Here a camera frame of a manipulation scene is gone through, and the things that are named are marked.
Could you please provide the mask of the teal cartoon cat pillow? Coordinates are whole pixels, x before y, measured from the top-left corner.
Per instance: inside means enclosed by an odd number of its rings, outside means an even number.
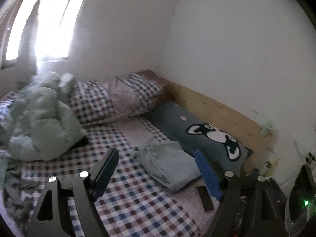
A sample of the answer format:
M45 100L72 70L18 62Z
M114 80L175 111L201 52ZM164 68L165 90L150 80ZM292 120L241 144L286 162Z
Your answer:
M202 148L225 170L238 174L248 157L250 150L236 138L203 122L174 102L167 102L145 113L143 118L160 129L168 139L179 142L192 157L197 149Z

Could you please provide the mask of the dark grey crumpled garment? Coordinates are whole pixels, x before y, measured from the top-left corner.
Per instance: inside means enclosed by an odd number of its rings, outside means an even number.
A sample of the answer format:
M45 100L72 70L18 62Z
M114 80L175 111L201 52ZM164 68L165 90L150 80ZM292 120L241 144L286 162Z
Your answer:
M35 180L35 175L27 179L26 174L34 169L34 162L1 157L1 194L4 208L23 236L28 236L35 204L33 195L40 185L40 182Z

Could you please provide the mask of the wooden bed side board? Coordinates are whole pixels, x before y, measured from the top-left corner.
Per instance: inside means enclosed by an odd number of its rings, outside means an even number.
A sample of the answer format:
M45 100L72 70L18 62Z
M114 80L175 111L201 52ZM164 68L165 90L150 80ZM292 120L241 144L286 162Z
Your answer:
M262 127L257 122L206 95L161 78L151 70L143 70L138 73L165 85L165 93L172 101L204 122L237 138L244 146L250 148L253 154L244 163L246 172L250 172L254 168L260 170L265 166L269 160L268 146L272 142L272 137L264 137L261 134Z

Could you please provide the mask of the black phone on bed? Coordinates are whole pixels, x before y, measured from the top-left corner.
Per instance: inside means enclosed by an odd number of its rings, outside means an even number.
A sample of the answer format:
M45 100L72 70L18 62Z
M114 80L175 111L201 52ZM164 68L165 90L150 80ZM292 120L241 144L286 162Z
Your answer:
M202 204L202 207L204 209L204 212L210 212L214 210L214 205L211 200L211 196L209 195L209 192L207 190L206 186L197 186L196 190L198 192L198 195L200 197L200 201Z

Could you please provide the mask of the plaid checkered pillow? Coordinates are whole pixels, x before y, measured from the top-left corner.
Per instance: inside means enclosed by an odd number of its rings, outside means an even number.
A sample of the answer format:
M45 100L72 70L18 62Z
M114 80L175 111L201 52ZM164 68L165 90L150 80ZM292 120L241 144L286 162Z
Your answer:
M170 100L167 81L144 70L103 82L78 81L69 103L79 122L90 127L142 115Z

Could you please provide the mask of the light blue fleece garment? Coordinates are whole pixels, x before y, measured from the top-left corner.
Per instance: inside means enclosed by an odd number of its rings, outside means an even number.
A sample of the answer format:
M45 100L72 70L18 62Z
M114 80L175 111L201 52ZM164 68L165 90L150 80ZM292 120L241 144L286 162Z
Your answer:
M178 193L201 177L195 159L177 141L134 147L133 158L169 194Z

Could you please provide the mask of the window with white frame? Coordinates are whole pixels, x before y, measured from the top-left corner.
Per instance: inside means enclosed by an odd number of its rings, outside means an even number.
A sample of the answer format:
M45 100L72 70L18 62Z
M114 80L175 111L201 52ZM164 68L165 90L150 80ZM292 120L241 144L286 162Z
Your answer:
M1 67L12 67L21 57L28 23L35 26L28 44L37 62L67 59L83 3L84 0L15 0L2 17L7 24L1 41Z

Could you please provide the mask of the plaid checkered bed sheet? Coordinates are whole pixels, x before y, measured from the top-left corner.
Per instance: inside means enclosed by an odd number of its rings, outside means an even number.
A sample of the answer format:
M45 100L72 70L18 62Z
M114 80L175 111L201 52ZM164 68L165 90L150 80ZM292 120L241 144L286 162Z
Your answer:
M132 157L133 130L140 130L145 141L165 142L166 136L141 117L126 122L112 122L84 127L88 143L71 149L58 159L37 161L35 169L26 174L35 175L40 182L34 193L38 201L45 182L51 176L69 179L82 170L88 170L101 159L109 148L119 151L119 162L105 194L95 205L111 236L203 236L211 224L214 212L204 212L195 188L178 194L168 194ZM1 214L10 229L23 236L1 204Z

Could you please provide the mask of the pale green puffer jacket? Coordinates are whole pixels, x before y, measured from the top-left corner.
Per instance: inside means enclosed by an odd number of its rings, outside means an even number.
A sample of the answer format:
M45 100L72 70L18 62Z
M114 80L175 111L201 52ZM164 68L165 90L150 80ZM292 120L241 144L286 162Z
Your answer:
M1 119L1 141L12 158L51 161L86 139L69 106L75 76L49 72L21 89Z

